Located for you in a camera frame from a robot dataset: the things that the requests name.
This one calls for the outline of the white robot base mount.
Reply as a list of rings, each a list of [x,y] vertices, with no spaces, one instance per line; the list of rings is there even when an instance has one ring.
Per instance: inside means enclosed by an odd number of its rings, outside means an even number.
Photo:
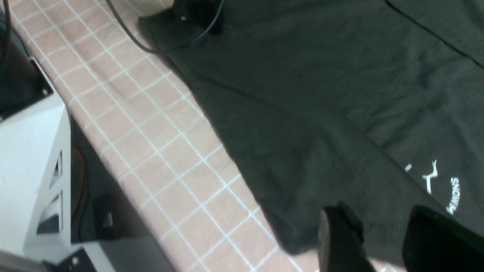
[[[34,57],[1,77],[1,271],[174,272]]]

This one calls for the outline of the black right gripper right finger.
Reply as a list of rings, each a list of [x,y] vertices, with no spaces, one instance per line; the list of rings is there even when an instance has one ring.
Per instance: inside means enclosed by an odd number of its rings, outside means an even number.
[[[402,256],[408,272],[482,272],[484,239],[439,212],[415,206]]]

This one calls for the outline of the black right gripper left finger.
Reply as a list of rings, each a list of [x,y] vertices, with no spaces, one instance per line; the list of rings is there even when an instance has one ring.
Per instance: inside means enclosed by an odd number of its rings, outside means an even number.
[[[374,272],[363,248],[363,224],[343,202],[324,207],[318,229],[321,272]]]

